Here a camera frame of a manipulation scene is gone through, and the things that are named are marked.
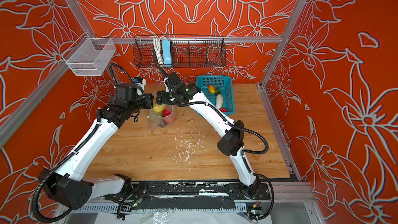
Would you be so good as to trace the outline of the clear zip top bag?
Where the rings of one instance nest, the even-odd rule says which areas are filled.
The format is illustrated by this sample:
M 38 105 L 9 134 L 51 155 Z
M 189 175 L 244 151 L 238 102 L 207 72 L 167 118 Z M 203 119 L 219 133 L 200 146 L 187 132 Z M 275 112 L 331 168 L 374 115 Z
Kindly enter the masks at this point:
M 148 129 L 165 128 L 175 120 L 175 108 L 173 105 L 158 105 L 153 104 L 153 108 L 150 110 L 147 116 L 147 127 Z

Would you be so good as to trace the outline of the yellow potato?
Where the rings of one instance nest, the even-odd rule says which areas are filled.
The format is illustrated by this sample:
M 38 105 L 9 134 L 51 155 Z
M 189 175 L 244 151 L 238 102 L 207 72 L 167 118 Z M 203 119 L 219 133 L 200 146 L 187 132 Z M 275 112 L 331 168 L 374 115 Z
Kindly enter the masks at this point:
M 165 105 L 158 105 L 157 103 L 154 103 L 152 110 L 156 113 L 163 113 L 165 109 Z

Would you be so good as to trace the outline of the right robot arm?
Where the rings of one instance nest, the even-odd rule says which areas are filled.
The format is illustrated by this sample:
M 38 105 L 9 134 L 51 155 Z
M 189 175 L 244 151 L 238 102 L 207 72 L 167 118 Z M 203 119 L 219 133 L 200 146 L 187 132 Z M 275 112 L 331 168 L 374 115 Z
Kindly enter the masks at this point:
M 253 171 L 247 154 L 263 155 L 268 152 L 267 140 L 259 133 L 247 129 L 242 121 L 234 121 L 217 108 L 206 95 L 194 84 L 188 84 L 180 89 L 166 83 L 166 90 L 158 91 L 158 105 L 175 105 L 190 107 L 212 125 L 220 136 L 218 149 L 229 157 L 238 173 L 238 179 L 246 197 L 253 199 L 258 195 L 262 177 Z M 249 150 L 244 147 L 244 134 L 258 137 L 264 144 L 262 150 Z

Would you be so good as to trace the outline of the green cabbage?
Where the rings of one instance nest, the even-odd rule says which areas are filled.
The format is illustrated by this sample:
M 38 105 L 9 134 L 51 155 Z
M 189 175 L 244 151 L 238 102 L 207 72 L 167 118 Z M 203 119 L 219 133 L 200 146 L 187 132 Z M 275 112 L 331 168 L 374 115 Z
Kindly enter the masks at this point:
M 151 112 L 151 116 L 160 116 L 160 117 L 162 117 L 162 112 L 152 111 Z

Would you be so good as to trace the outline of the dark avocado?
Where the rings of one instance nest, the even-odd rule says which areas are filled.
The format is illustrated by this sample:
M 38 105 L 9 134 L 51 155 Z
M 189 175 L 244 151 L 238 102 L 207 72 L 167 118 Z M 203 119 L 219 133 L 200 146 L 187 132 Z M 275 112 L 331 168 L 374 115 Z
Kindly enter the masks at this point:
M 161 122 L 161 123 L 159 123 L 159 127 L 160 128 L 164 128 L 164 127 L 166 127 L 167 126 L 167 123 L 166 122 Z

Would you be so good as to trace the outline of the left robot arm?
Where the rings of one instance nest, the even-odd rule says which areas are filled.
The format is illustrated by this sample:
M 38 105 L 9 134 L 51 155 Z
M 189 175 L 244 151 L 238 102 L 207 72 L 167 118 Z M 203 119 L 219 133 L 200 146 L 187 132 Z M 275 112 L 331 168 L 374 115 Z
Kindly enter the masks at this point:
M 84 179 L 93 159 L 124 122 L 130 118 L 138 121 L 141 110 L 153 107 L 153 95 L 145 93 L 145 79 L 129 76 L 128 80 L 127 83 L 115 83 L 116 94 L 103 108 L 96 110 L 96 119 L 77 145 L 52 169 L 44 169 L 40 173 L 32 200 L 32 213 L 38 221 L 57 222 L 89 200 L 99 197 L 109 198 L 122 206 L 133 194 L 131 179 L 123 174 Z M 39 208 L 42 191 L 68 209 L 56 217 L 44 216 Z

